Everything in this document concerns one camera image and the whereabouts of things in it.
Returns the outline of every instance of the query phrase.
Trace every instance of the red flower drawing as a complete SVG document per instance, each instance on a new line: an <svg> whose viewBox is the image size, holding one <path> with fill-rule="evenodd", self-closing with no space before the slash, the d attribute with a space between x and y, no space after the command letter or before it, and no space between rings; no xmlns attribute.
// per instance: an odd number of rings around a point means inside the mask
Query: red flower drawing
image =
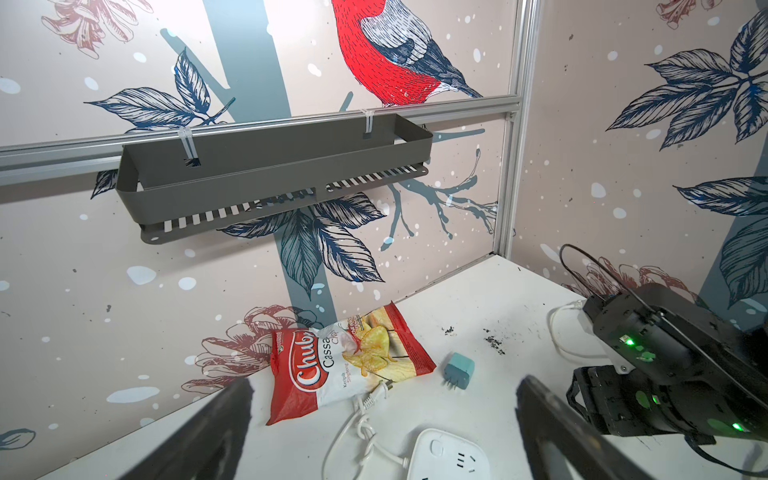
<svg viewBox="0 0 768 480"><path fill-rule="evenodd" d="M660 283L692 303L696 303L699 299L699 296L696 293L688 290L688 287L685 286L683 280L668 275L658 266L641 266L637 269L631 265L621 264L619 265L618 270L616 270L607 258L600 257L598 261L615 276L621 278L621 281L630 288L638 288L639 286L648 283ZM621 292L621 287L616 284L615 280L592 262L587 265L587 275L582 276L580 273L575 273L574 275L577 277L577 280L581 280L583 283L589 285L589 288L593 293L598 293L600 295L617 295ZM562 285L580 295L586 297L591 295L589 290L579 282L571 285Z"/></svg>
<svg viewBox="0 0 768 480"><path fill-rule="evenodd" d="M317 326L317 317L295 306L256 307L245 318L227 329L227 338L206 338L205 349L195 357L204 379L190 380L181 388L188 392L213 393L241 376L248 376L270 365L272 331Z"/></svg>
<svg viewBox="0 0 768 480"><path fill-rule="evenodd" d="M57 19L43 16L43 25L67 43L91 58L98 58L96 44L102 44L106 28L117 40L129 41L134 33L129 25L138 25L131 4L152 13L147 0L50 0L55 4Z"/></svg>
<svg viewBox="0 0 768 480"><path fill-rule="evenodd" d="M701 0L701 6L704 10L711 10L717 7L723 0ZM660 3L656 7L656 12L662 20L667 22L669 28L677 28L680 24L680 18L688 15L691 10L696 8L696 0L670 0L669 3Z"/></svg>

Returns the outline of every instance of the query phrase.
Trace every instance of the brand logo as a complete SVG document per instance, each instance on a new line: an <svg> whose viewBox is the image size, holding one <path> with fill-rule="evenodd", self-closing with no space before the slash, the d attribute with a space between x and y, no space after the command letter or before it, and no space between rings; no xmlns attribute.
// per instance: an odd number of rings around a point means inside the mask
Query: brand logo
<svg viewBox="0 0 768 480"><path fill-rule="evenodd" d="M303 392L314 392L326 382L328 372L318 350L317 335L309 330L293 333L290 351L291 380Z"/></svg>

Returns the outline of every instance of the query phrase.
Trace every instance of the teal power adapter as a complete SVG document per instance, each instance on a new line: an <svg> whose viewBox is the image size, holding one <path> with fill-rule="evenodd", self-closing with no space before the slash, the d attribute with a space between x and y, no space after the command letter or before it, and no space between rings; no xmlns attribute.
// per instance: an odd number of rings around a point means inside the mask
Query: teal power adapter
<svg viewBox="0 0 768 480"><path fill-rule="evenodd" d="M446 382L466 390L474 372L475 362L472 359L463 356L461 353L454 353L451 356L451 361L445 366L443 375Z"/></svg>

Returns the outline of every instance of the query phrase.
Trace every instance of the floral wallpaper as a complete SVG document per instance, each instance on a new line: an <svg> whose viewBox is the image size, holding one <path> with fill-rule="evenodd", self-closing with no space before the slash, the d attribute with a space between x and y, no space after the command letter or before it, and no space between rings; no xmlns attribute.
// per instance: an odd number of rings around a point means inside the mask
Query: floral wallpaper
<svg viewBox="0 0 768 480"><path fill-rule="evenodd" d="M659 4L671 30L636 5L600 12L600 35L566 5L545 8L513 258L585 296L616 293L578 255L564 256L576 278L564 271L559 246L575 243L630 286L660 283L759 328L768 10L698 3Z"/></svg>
<svg viewBox="0 0 768 480"><path fill-rule="evenodd" d="M498 0L9 2L0 40L25 48L0 51L0 145L504 94L514 19ZM160 246L114 171L0 188L0 478L264 369L273 329L490 252L505 122L428 127L425 177Z"/></svg>

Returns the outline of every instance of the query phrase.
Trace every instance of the black strap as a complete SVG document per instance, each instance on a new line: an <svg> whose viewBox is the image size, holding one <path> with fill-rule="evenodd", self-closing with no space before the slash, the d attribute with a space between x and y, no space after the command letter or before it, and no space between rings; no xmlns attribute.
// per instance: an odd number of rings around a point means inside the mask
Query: black strap
<svg viewBox="0 0 768 480"><path fill-rule="evenodd" d="M755 478L768 478L768 470L761 470L760 472L750 472L749 470L742 470L741 468L736 468L728 465L726 462L722 462L718 460L717 458L714 458L712 455L706 453L704 450L701 449L701 447L696 443L694 439L686 435L685 442L688 444L691 449L699 454L699 456L705 460L709 460L712 463L717 463L718 465L722 465L725 468L730 468L731 470L734 470L735 472L739 472L742 475L747 475L750 477Z"/></svg>

